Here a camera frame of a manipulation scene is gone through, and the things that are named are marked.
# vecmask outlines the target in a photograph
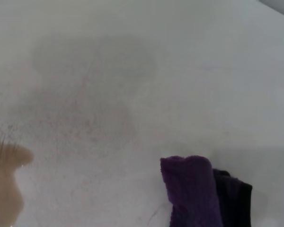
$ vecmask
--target fabric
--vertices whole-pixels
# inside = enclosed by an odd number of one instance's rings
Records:
[[[213,170],[206,158],[162,158],[161,172],[173,204],[170,227],[223,226]]]
[[[252,186],[226,171],[213,170],[224,227],[251,227]]]
[[[161,159],[173,204],[170,227],[250,227],[252,186],[199,156]]]

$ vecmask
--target purple cloth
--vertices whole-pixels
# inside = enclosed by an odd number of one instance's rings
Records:
[[[213,169],[206,158],[162,158],[161,172],[173,204],[170,227],[223,227]]]

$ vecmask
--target dirty mark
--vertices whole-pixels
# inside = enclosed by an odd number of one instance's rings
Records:
[[[163,203],[163,204],[161,204],[161,205],[155,210],[155,212],[152,214],[152,216],[150,217],[150,219],[148,219],[147,226],[150,226],[151,220],[158,214],[158,212],[160,211],[160,209],[166,208],[168,205],[169,205],[169,203]]]
[[[96,148],[89,154],[103,157],[135,142],[127,101],[155,77],[153,54],[151,43],[131,35],[42,37],[31,51],[42,86],[11,109],[21,122],[19,131],[53,140],[55,154],[63,157],[73,154],[77,143]]]

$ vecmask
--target stain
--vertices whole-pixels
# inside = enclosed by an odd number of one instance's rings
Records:
[[[23,209],[14,172],[32,160],[33,154],[25,147],[0,142],[0,227],[12,226]]]
[[[40,39],[32,51],[32,65],[43,82],[59,86],[63,80],[77,91],[92,86],[103,94],[129,95],[153,77],[152,46],[138,37],[65,37]]]
[[[136,140],[127,102],[155,75],[147,41],[130,35],[50,35],[35,43],[31,65],[42,84],[10,112],[18,132],[55,144],[50,160],[87,150],[92,158],[105,157]]]

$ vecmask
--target white wall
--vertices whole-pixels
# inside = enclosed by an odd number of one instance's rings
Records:
[[[16,226],[167,226],[159,158],[201,154],[254,186],[254,227],[284,227],[284,16],[255,0],[0,1],[2,133],[35,153]]]

